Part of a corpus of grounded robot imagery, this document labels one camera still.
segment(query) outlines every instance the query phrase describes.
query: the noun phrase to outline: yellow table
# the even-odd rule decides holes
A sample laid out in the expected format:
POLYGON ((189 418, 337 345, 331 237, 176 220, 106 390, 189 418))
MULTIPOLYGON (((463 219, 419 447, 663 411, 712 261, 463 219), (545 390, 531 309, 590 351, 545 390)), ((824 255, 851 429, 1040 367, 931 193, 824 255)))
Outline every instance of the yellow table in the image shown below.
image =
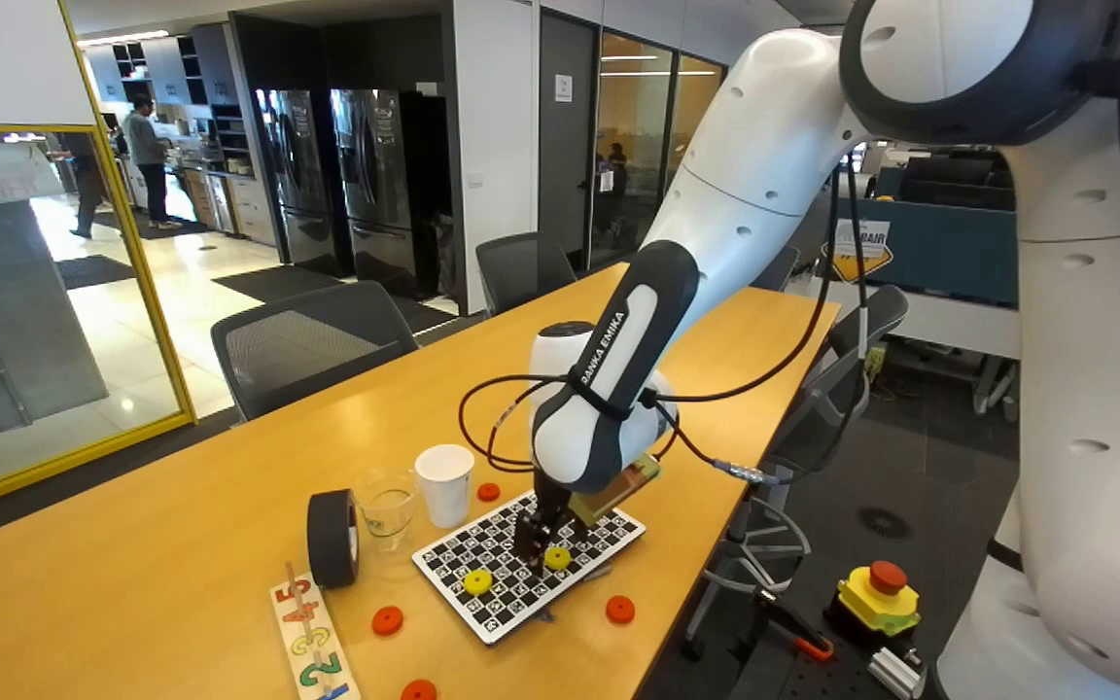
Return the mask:
MULTIPOLYGON (((477 381, 524 372, 534 333, 549 323, 596 320, 624 267, 476 325, 374 372, 234 427, 186 451, 0 528, 0 697, 63 699, 293 699, 269 586, 283 562, 307 571, 311 493, 357 486, 371 467, 408 469, 426 447, 461 444, 457 402, 477 381)), ((743 291, 692 328, 662 368, 680 393, 740 384, 772 366, 803 333, 813 301, 743 291)), ((823 311, 830 327, 836 306, 823 311)), ((785 372, 727 402, 682 409, 706 451, 755 465, 812 362, 814 334, 785 372)), ((521 386, 470 403, 485 436, 521 386)), ((525 455, 525 411, 497 450, 525 455)), ((609 576, 575 586, 554 623, 521 626, 484 646, 408 554, 393 561, 362 534, 361 578, 325 594, 352 673, 370 700, 395 700, 430 679, 447 700, 634 694, 720 536, 741 484, 676 444, 663 476, 623 506, 647 532, 614 559, 609 576), (604 615, 614 594, 636 603, 632 624, 604 615), (371 616, 404 612, 394 637, 371 616)), ((475 466, 475 484, 504 500, 529 475, 475 466)), ((473 500, 470 517, 493 505, 473 500)), ((410 550, 441 535, 419 505, 410 550)))

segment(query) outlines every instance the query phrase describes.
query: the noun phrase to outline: yellow disc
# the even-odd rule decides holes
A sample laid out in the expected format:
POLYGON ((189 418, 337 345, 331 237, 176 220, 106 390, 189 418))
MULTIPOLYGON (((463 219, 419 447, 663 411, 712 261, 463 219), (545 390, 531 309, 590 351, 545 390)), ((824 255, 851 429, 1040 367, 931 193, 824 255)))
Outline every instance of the yellow disc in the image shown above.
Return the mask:
POLYGON ((482 595, 491 589, 491 572, 486 569, 470 571, 466 575, 466 594, 482 595))
POLYGON ((552 571, 560 571, 560 569, 568 567, 570 559, 569 550, 561 549, 561 547, 550 547, 548 553, 542 556, 542 562, 552 571))

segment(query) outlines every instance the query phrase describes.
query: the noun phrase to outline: checkerboard pattern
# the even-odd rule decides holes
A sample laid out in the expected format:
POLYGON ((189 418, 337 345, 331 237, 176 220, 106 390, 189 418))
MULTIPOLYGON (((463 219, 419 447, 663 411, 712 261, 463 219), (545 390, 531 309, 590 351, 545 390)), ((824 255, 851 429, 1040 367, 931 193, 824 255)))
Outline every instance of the checkerboard pattern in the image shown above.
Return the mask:
POLYGON ((642 523, 619 511, 605 515, 579 542, 572 528, 563 526, 551 545, 569 550, 569 567, 543 567, 542 576, 534 576, 512 553, 516 515, 533 508, 534 493, 525 492, 413 554, 413 563, 485 644, 501 641, 645 532, 642 523), (464 578, 476 569, 492 575, 486 594, 466 594, 464 578))

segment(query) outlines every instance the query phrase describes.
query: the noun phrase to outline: stainless steel refrigerator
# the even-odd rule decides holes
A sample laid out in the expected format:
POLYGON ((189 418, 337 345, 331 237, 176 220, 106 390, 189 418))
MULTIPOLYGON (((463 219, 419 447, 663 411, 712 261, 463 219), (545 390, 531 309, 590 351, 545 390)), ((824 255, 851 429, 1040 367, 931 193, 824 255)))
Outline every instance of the stainless steel refrigerator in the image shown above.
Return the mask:
POLYGON ((358 279, 426 298, 438 283, 439 214, 452 214, 445 101, 333 90, 343 203, 358 279))
POLYGON ((284 260, 334 277, 354 273, 326 93, 259 90, 256 97, 283 218, 284 260))

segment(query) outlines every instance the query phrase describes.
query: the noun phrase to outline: man in gray shirt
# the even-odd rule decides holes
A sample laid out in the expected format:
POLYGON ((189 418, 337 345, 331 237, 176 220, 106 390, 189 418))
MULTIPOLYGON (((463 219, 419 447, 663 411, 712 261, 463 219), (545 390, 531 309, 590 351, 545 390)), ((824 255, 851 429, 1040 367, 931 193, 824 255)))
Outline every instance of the man in gray shirt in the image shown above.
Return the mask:
POLYGON ((123 119, 123 138, 129 142, 129 156, 132 162, 146 178, 148 209, 150 209, 150 227, 174 230, 179 222, 167 216, 167 150, 155 133, 155 124, 150 123, 150 114, 155 112, 155 101, 148 97, 137 97, 132 101, 133 110, 123 119))

